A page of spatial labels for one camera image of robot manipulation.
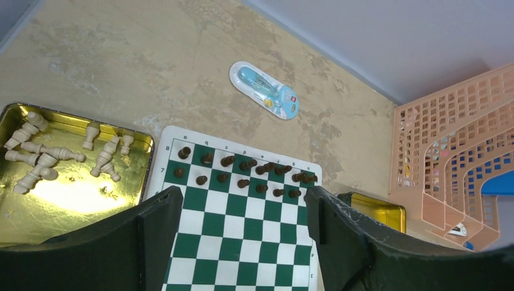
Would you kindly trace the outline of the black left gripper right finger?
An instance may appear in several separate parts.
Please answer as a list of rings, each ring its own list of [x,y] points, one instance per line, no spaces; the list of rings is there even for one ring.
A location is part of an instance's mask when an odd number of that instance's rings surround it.
[[[513,247],[473,253],[408,236],[320,186],[304,197],[326,290],[512,290]]]

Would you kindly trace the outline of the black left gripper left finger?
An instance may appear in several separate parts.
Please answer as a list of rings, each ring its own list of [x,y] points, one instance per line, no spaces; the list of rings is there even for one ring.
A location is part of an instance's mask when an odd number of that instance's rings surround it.
[[[161,290],[183,195],[137,206],[40,244],[1,249],[2,290]]]

